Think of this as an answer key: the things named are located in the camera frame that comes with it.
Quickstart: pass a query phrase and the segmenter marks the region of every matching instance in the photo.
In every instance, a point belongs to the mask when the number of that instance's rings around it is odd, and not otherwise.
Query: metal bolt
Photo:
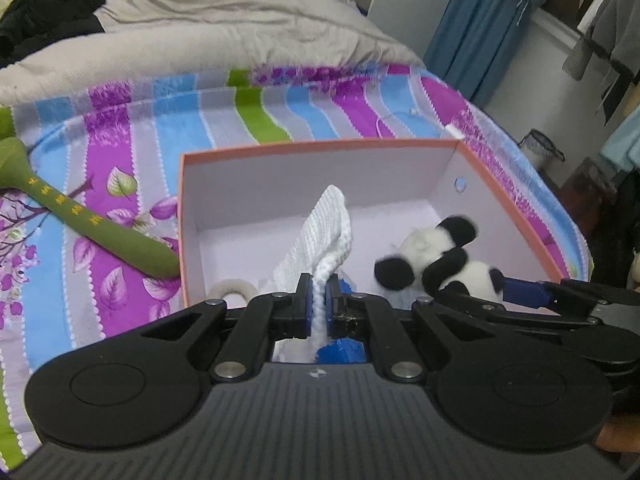
[[[391,367],[391,373],[401,379],[415,379],[422,373],[422,367],[418,363],[402,361]]]
[[[236,361],[224,361],[216,365],[213,371],[218,377],[235,379],[246,372],[246,367],[242,363],[238,363]]]

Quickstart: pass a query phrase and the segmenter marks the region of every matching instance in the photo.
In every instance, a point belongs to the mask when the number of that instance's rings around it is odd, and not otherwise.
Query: gray ribbed panel
[[[591,447],[520,455],[450,427],[417,386],[372,365],[265,364],[212,390],[186,425],[155,443],[109,453],[53,444],[16,480],[620,480]]]

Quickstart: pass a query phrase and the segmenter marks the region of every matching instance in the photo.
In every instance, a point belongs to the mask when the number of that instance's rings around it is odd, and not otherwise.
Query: panda plush toy
[[[415,229],[397,254],[376,262],[376,281],[386,291],[408,292],[403,296],[411,301],[425,292],[435,296],[449,290],[499,303],[504,276],[483,262],[470,262],[463,249],[476,236],[474,224],[462,216],[445,218],[434,228]]]

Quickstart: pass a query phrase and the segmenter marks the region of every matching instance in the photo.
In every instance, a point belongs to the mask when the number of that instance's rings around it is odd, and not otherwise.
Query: blue curtain
[[[528,0],[450,0],[424,63],[479,107],[500,84],[529,23]]]

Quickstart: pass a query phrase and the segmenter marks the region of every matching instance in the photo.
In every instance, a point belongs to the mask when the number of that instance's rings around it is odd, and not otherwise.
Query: pink box
[[[225,278],[255,286],[270,278],[330,184],[347,201],[353,247],[342,268],[361,292],[380,293],[374,263],[412,228],[458,214],[478,226],[478,238],[466,246],[472,259],[511,278],[562,278],[531,225],[462,142],[296,142],[182,156],[178,233],[184,304],[206,299],[210,287]]]

